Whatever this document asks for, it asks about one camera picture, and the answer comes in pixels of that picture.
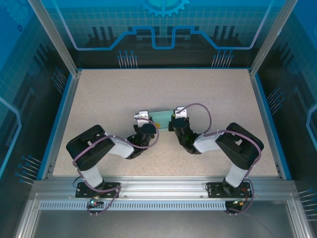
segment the table surface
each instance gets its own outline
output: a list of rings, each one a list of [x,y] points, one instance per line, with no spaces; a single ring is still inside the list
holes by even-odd
[[[99,124],[108,134],[134,134],[133,116],[142,110],[159,112],[202,103],[211,111],[210,131],[236,122],[264,143],[254,176],[277,171],[264,124],[246,69],[84,69],[53,171],[54,176],[77,176],[66,144]],[[203,108],[188,109],[191,128],[203,132],[209,118]],[[223,176],[231,161],[221,151],[187,153],[173,132],[162,132],[156,146],[133,160],[106,155],[98,167],[103,176]]]

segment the blue wall panel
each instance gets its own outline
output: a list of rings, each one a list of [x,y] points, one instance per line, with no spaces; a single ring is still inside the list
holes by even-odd
[[[0,1],[0,31],[0,236],[8,238],[39,167],[21,158],[41,163],[69,72],[27,1]]]
[[[316,12],[316,1],[298,1],[259,70],[290,172],[300,191],[317,189]]]
[[[137,54],[138,67],[249,67],[283,3],[44,1],[83,68],[136,67],[120,51]]]

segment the black mounting plate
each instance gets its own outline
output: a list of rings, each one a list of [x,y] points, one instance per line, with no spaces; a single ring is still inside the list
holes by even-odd
[[[118,186],[120,186],[119,182],[105,182],[104,187],[102,189],[100,188],[100,190],[111,189],[111,188],[118,187]],[[92,198],[94,196],[99,195],[100,198],[113,198],[116,193],[117,192],[114,190],[111,192],[105,192],[105,193],[100,194],[99,192],[95,192],[95,191],[91,190],[90,188],[88,188],[84,182],[79,182],[77,184],[77,191],[76,191],[75,197],[77,197],[77,198]]]
[[[245,188],[248,198],[252,197],[251,186],[248,182],[242,182],[239,186],[239,190],[234,193],[233,196],[229,196],[224,190],[222,182],[208,182],[206,183],[206,190],[208,192],[208,198],[245,198],[245,193],[241,190]]]

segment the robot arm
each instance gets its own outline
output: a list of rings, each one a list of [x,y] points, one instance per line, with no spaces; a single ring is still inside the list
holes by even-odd
[[[185,110],[178,113],[183,108],[178,107],[174,110],[169,123],[169,131],[175,132],[180,145],[190,154],[201,154],[206,151],[221,149],[229,157],[233,164],[222,185],[223,190],[229,196],[233,196],[252,163],[258,157],[257,148],[249,140],[230,133],[215,133],[211,136],[194,133],[190,129],[189,118]],[[231,123],[226,130],[248,137],[263,150],[263,143],[237,123]]]
[[[135,117],[149,118],[147,111],[139,112]],[[99,173],[97,163],[106,154],[114,154],[126,159],[136,158],[146,149],[135,148],[133,145],[148,146],[156,133],[156,128],[146,120],[138,120],[134,129],[136,134],[129,136],[126,140],[120,137],[107,138],[96,144],[76,161],[78,169],[91,187],[101,190],[104,186],[104,180]],[[100,125],[95,125],[69,141],[66,149],[72,159],[75,159],[91,144],[106,136],[107,133],[104,129]]]

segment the blue border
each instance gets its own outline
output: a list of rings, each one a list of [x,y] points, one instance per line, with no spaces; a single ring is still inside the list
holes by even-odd
[[[306,121],[306,128],[307,128],[307,131],[309,133],[309,136],[311,137],[312,139],[312,142],[315,146],[315,149],[317,151],[317,140],[315,138],[315,135],[313,133],[313,130],[311,129],[311,120],[312,120],[312,114],[314,111],[317,110],[317,104],[314,104],[308,111],[308,115],[307,115],[307,121]]]
[[[63,96],[61,98],[61,101],[60,101],[60,104],[59,104],[59,107],[58,107],[58,111],[57,111],[57,114],[56,114],[56,117],[55,117],[53,128],[52,128],[52,131],[51,131],[51,134],[50,134],[50,138],[49,138],[48,144],[46,146],[45,153],[44,153],[44,156],[43,156],[43,159],[42,159],[42,163],[41,163],[41,166],[40,166],[40,170],[39,170],[39,173],[38,173],[38,176],[37,176],[36,180],[42,180],[42,176],[43,176],[44,171],[45,171],[45,166],[46,166],[46,163],[48,162],[49,154],[50,154],[50,151],[51,151],[51,148],[52,148],[52,143],[53,143],[56,131],[57,131],[57,126],[58,126],[58,123],[60,121],[61,112],[63,111],[64,105],[65,105],[65,101],[66,101],[66,97],[67,97],[68,90],[69,90],[69,87],[70,87],[70,83],[72,82],[72,77],[73,77],[73,75],[69,74],[69,77],[68,77],[68,80],[67,80],[67,84],[66,84],[66,87],[65,87],[65,90],[64,90],[64,94],[63,94]]]
[[[78,51],[111,51],[126,35],[137,35],[137,30],[150,30],[151,31],[151,36],[152,36],[152,47],[153,49],[156,49],[156,50],[171,50],[171,49],[174,49],[175,47],[175,39],[176,39],[176,30],[177,29],[189,29],[190,30],[190,34],[198,34],[198,35],[202,35],[208,42],[209,44],[211,44],[216,50],[250,50],[253,48],[261,30],[262,30],[262,27],[264,26],[264,23],[266,21],[266,18],[268,16],[268,14],[270,13],[270,10],[273,6],[273,3],[274,3],[275,0],[271,0],[270,2],[270,5],[268,6],[266,12],[265,12],[265,15],[259,25],[259,28],[257,29],[257,32],[255,33],[255,36],[250,44],[249,47],[221,47],[221,46],[217,46],[215,44],[215,42],[212,41],[212,39],[204,32],[204,31],[196,31],[195,30],[195,26],[192,26],[192,25],[184,25],[184,26],[174,26],[173,27],[173,30],[172,30],[172,42],[171,42],[171,46],[156,46],[156,40],[155,40],[155,30],[152,26],[133,26],[132,27],[132,31],[126,31],[126,32],[123,32],[114,42],[113,44],[110,46],[110,47],[97,47],[97,48],[79,48],[77,45],[76,45],[76,42],[74,40],[74,38],[72,37],[71,35],[71,32],[66,24],[66,21],[63,17],[63,15],[61,14],[60,12],[60,9],[58,8],[57,6],[57,3],[55,0],[53,0],[53,3],[55,5],[55,8],[57,10],[57,13],[64,25],[64,28],[70,38],[70,41],[72,42],[72,45],[73,47],[78,50]]]
[[[112,70],[112,69],[120,69],[120,70],[124,70],[124,69],[250,69],[249,67],[230,67],[230,68],[226,68],[226,67],[218,67],[218,68],[214,68],[214,67],[171,67],[171,68],[78,68],[78,70],[94,70],[94,69],[107,69],[107,70]]]
[[[275,144],[276,144],[276,147],[277,147],[277,151],[279,153],[279,156],[280,156],[280,159],[281,159],[281,163],[282,163],[282,167],[283,167],[283,170],[284,170],[284,173],[285,173],[285,179],[286,180],[292,180],[292,176],[291,176],[291,173],[289,172],[289,169],[288,169],[288,165],[287,165],[286,158],[285,158],[285,155],[284,155],[284,152],[283,152],[283,149],[282,149],[282,145],[281,145],[281,142],[279,141],[279,138],[278,138],[278,135],[277,135],[277,131],[276,131],[276,127],[275,127],[275,124],[274,124],[274,121],[273,121],[273,117],[272,117],[271,112],[269,110],[269,107],[268,107],[268,104],[267,104],[267,101],[266,101],[266,97],[265,97],[265,94],[264,94],[264,90],[263,90],[260,78],[258,76],[258,73],[256,73],[255,79],[256,79],[256,82],[257,82],[258,87],[259,87],[259,92],[260,92],[260,95],[261,95],[261,98],[262,98],[262,101],[263,101],[263,104],[264,104],[264,108],[265,108],[265,111],[266,111],[266,114],[267,114],[269,126],[271,127],[272,132],[273,132],[274,141],[275,141]]]
[[[20,134],[20,131],[21,131],[21,129],[22,129],[22,122],[21,122],[20,112],[19,112],[19,110],[18,110],[17,108],[15,108],[15,106],[13,106],[13,105],[11,105],[10,103],[8,103],[8,102],[7,102],[4,98],[2,98],[2,97],[0,97],[0,103],[3,103],[10,111],[12,111],[12,112],[15,114],[15,116],[16,116],[16,121],[17,121],[17,123],[18,123],[18,128],[17,128],[16,131],[15,131],[15,134],[14,134],[14,137],[13,137],[13,139],[12,139],[12,141],[11,141],[10,147],[9,147],[9,149],[8,149],[6,155],[5,155],[5,158],[4,158],[3,163],[2,163],[2,165],[1,165],[1,168],[0,168],[0,179],[1,179],[1,177],[2,177],[2,175],[3,175],[3,172],[4,172],[4,169],[5,169],[5,167],[6,167],[7,163],[8,163],[8,161],[9,161],[9,158],[10,158],[10,156],[11,156],[11,153],[12,153],[12,151],[13,151],[13,148],[14,148],[14,146],[15,146],[15,143],[16,143],[16,141],[17,141],[17,139],[18,139],[18,136],[19,136],[19,134]]]

